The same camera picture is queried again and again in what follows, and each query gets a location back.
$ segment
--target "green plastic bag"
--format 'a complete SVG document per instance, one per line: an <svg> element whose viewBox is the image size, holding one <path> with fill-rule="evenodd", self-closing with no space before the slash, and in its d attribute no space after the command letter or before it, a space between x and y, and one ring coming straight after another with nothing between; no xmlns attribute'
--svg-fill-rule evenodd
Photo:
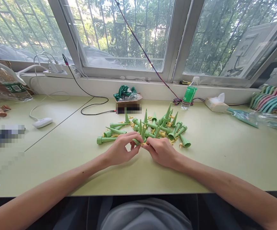
<svg viewBox="0 0 277 230"><path fill-rule="evenodd" d="M134 87L131 88L131 91L132 91L132 92L128 92L128 89L129 89L129 87L126 86L126 85L120 86L118 93L115 93L115 94L113 95L114 98L116 99L116 101L118 101L118 100L119 100L121 97L123 97L124 95L125 95L125 96L130 96L132 93L136 93L136 90L135 90Z"/></svg>

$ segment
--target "hand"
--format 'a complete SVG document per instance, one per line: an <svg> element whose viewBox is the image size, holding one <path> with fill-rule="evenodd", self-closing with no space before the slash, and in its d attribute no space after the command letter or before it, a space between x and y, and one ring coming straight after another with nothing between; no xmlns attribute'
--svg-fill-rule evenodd
<svg viewBox="0 0 277 230"><path fill-rule="evenodd" d="M148 137L146 144L142 147L150 153L155 162L168 168L178 168L179 159L183 155L172 147L167 138L155 139Z"/></svg>
<svg viewBox="0 0 277 230"><path fill-rule="evenodd" d="M137 139L143 143L142 137L137 132L130 132L126 134L121 134L117 137L114 144L103 153L104 158L108 166L119 165L131 160L139 151L140 145L135 146L132 139ZM131 143L131 151L127 151L126 145Z"/></svg>

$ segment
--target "tissue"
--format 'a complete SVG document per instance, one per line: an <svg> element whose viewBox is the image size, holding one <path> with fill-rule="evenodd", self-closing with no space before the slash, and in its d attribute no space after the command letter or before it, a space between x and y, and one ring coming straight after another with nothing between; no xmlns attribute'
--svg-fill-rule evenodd
<svg viewBox="0 0 277 230"><path fill-rule="evenodd" d="M206 106L213 112L224 113L229 106L224 103L225 93L219 94L217 97L208 97L205 101Z"/></svg>

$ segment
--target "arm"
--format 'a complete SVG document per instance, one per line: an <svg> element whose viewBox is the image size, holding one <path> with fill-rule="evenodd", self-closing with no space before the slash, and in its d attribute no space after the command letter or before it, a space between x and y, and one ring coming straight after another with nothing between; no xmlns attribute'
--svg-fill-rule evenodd
<svg viewBox="0 0 277 230"><path fill-rule="evenodd" d="M140 148L140 145L134 148L133 138L142 142L142 137L137 132L119 135L105 153L43 182L1 206L0 230L26 229L93 174L109 166L129 161ZM125 148L128 143L132 146L130 152Z"/></svg>
<svg viewBox="0 0 277 230"><path fill-rule="evenodd" d="M142 147L153 160L185 173L251 217L264 229L277 230L277 199L229 173L208 167L178 153L167 138L148 138Z"/></svg>

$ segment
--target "white wall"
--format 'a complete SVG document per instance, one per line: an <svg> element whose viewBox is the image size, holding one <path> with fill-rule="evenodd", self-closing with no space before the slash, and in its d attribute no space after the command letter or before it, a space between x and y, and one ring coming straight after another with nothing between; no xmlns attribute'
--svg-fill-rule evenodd
<svg viewBox="0 0 277 230"><path fill-rule="evenodd" d="M22 78L28 83L33 76L35 76L35 74L27 74L22 76ZM175 98L173 93L162 82L104 78L80 78L77 79L77 82L85 91L94 96L113 98L113 94L118 92L120 86L127 85L130 88L134 86L136 91L141 93L143 99L172 101ZM70 78L38 76L31 79L31 85L32 86L30 87L39 94L50 94L56 91L65 91L71 96L88 96L77 86L74 79ZM183 99L187 88L186 85L171 83L168 83L168 85L180 99ZM252 94L259 91L259 89L251 88L228 88L201 85L199 86L195 97L206 99L207 97L214 97L218 96L220 93L225 93L225 103L243 104L250 102Z"/></svg>

